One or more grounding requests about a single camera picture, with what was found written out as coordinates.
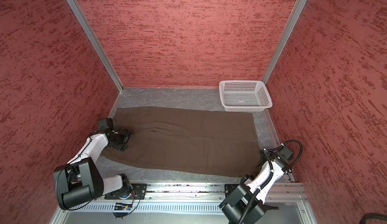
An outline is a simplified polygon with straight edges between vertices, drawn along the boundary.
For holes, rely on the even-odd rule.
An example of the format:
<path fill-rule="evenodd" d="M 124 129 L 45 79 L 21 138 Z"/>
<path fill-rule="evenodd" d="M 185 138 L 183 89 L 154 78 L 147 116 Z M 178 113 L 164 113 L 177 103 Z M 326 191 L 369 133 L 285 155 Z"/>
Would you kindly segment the brown corduroy trousers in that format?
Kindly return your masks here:
<path fill-rule="evenodd" d="M 250 113 L 119 108 L 113 121 L 132 136 L 126 150 L 102 155 L 124 165 L 241 178 L 261 163 Z"/>

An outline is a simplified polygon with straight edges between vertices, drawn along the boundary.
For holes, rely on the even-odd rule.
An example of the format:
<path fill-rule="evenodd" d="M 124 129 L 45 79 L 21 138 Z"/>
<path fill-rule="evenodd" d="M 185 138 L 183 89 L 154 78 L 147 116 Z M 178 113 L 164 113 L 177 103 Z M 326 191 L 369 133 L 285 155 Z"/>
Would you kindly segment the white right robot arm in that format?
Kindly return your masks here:
<path fill-rule="evenodd" d="M 270 208 L 266 197 L 274 183 L 288 170 L 285 149 L 263 150 L 263 160 L 258 175 L 246 176 L 219 205 L 230 224 L 255 224 Z"/>

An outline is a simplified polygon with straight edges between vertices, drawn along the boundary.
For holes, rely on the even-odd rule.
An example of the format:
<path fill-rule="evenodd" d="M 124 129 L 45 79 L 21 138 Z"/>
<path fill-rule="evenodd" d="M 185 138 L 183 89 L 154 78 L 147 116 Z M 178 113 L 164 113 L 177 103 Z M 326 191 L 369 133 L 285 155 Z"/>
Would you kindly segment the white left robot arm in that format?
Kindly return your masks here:
<path fill-rule="evenodd" d="M 77 210 L 100 197 L 133 198 L 133 187 L 125 174 L 102 178 L 96 161 L 104 150 L 126 150 L 132 133 L 126 129 L 100 129 L 91 133 L 81 150 L 54 170 L 54 188 L 63 210 Z"/>

